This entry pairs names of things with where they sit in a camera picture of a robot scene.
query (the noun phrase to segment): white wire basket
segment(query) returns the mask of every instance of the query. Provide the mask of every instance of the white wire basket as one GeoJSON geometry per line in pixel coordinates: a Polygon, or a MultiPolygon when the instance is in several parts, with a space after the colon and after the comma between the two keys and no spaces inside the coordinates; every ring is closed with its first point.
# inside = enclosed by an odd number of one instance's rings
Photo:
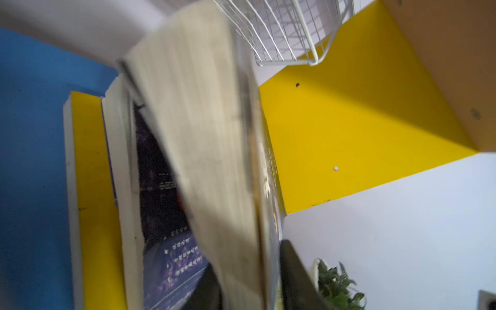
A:
{"type": "Polygon", "coordinates": [[[353,0],[215,0],[253,50],[256,63],[317,65],[353,0]]]}

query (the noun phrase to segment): green leaves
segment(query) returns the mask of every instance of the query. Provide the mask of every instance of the green leaves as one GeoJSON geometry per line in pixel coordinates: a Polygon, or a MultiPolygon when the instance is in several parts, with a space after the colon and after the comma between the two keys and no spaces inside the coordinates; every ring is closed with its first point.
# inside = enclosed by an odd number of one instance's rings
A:
{"type": "Polygon", "coordinates": [[[346,273],[346,269],[344,268],[344,265],[341,262],[339,262],[339,268],[341,268],[341,274],[348,278],[348,274],[346,273]]]}
{"type": "Polygon", "coordinates": [[[348,309],[348,292],[340,293],[331,300],[331,306],[337,309],[348,309]]]}
{"type": "Polygon", "coordinates": [[[321,261],[318,264],[318,287],[319,292],[325,298],[333,310],[364,310],[360,301],[365,297],[363,293],[356,293],[353,298],[348,291],[350,284],[357,283],[348,278],[348,273],[342,263],[337,267],[326,270],[326,265],[321,261]]]}
{"type": "Polygon", "coordinates": [[[356,293],[355,296],[353,296],[354,301],[360,301],[362,298],[365,297],[365,294],[363,293],[356,293]]]}

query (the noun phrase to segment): book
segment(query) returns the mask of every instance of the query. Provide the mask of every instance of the book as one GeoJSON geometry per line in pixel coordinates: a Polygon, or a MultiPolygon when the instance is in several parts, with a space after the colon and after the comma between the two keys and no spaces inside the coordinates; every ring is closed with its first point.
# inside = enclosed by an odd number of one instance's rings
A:
{"type": "Polygon", "coordinates": [[[273,309],[284,205],[250,57],[215,3],[171,16],[121,61],[169,159],[224,309],[273,309]]]}
{"type": "Polygon", "coordinates": [[[188,226],[167,158],[122,77],[111,84],[102,105],[128,309],[180,309],[208,261],[188,226]]]}
{"type": "Polygon", "coordinates": [[[74,308],[126,309],[119,212],[99,97],[72,92],[63,106],[74,308]]]}

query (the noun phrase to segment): white wall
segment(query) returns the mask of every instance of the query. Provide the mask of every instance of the white wall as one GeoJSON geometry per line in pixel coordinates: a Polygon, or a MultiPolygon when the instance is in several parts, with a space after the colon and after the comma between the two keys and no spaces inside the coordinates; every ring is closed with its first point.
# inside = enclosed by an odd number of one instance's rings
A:
{"type": "Polygon", "coordinates": [[[476,309],[496,292],[496,154],[290,214],[283,232],[305,266],[343,262],[367,310],[476,309]]]}

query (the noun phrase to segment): yellow wall panel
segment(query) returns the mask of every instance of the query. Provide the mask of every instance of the yellow wall panel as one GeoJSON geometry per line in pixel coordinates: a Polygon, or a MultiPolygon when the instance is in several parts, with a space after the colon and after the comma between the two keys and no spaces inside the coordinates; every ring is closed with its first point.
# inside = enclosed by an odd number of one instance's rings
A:
{"type": "Polygon", "coordinates": [[[72,121],[85,309],[126,309],[119,211],[100,98],[73,92],[72,121]]]}
{"type": "Polygon", "coordinates": [[[287,213],[477,152],[380,1],[323,63],[286,67],[260,93],[287,213]]]}

